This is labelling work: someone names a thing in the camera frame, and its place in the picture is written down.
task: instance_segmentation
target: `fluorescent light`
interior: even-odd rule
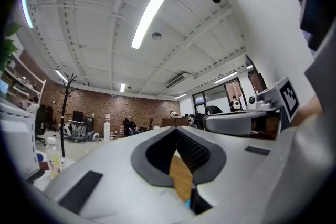
[[[226,76],[226,77],[221,78],[220,80],[215,81],[214,83],[215,83],[215,84],[216,84],[216,83],[219,83],[219,82],[221,82],[221,81],[223,81],[223,80],[225,80],[225,79],[228,79],[228,78],[230,78],[230,77],[232,77],[232,76],[234,76],[234,75],[236,75],[236,74],[237,74],[237,72],[234,72],[234,73],[232,73],[232,74],[230,74],[230,75],[228,75],[228,76]]]
[[[135,32],[132,48],[139,49],[151,22],[165,0],[150,0]]]
[[[185,94],[183,94],[183,95],[180,95],[180,96],[178,96],[178,97],[175,97],[175,99],[181,98],[181,97],[186,96],[186,95],[187,95],[187,94],[185,93]]]
[[[68,83],[68,80],[63,76],[63,74],[59,70],[56,69],[55,71],[66,83]]]
[[[121,84],[120,84],[120,91],[121,91],[121,92],[124,92],[124,91],[125,91],[125,86],[126,86],[125,83],[121,83]]]
[[[21,5],[22,5],[22,9],[23,9],[23,13],[25,15],[27,24],[29,25],[30,28],[33,28],[33,22],[31,21],[30,18],[30,14],[29,14],[29,9],[28,9],[28,5],[27,5],[27,0],[21,0]]]

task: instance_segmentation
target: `white shirt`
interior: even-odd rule
[[[36,115],[37,110],[39,109],[40,105],[39,104],[31,104],[29,107],[27,107],[26,111]]]

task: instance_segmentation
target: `white ceiling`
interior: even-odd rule
[[[127,93],[177,96],[245,66],[244,36],[225,0],[166,0],[140,50],[131,43],[149,0],[28,2],[44,60],[77,74],[83,89],[114,92],[124,82]],[[151,37],[156,31],[160,41]],[[183,92],[166,92],[185,72],[196,79]]]

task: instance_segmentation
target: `coat rack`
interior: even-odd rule
[[[64,88],[65,88],[65,91],[64,92],[60,91],[62,94],[65,94],[64,101],[63,101],[62,111],[58,112],[58,113],[61,114],[61,128],[60,128],[60,132],[61,132],[61,148],[62,148],[62,156],[63,156],[63,158],[65,157],[65,151],[64,151],[64,134],[63,134],[64,115],[65,116],[71,115],[71,114],[65,114],[65,107],[67,105],[67,99],[68,99],[68,96],[70,95],[70,93],[77,90],[77,89],[70,90],[71,83],[73,81],[75,81],[75,78],[77,77],[77,76],[73,76],[73,75],[74,75],[74,73],[72,73],[72,75],[70,77],[69,75],[65,74],[65,76],[67,77],[67,80],[68,80],[68,85],[65,85],[64,81],[62,80]]]

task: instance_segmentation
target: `air conditioner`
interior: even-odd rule
[[[182,75],[180,75],[178,78],[174,79],[172,82],[170,82],[168,85],[166,85],[167,89],[172,89],[175,88],[175,86],[179,83],[181,83],[182,81],[189,79],[189,80],[194,80],[195,77],[191,74],[188,73],[183,73]]]

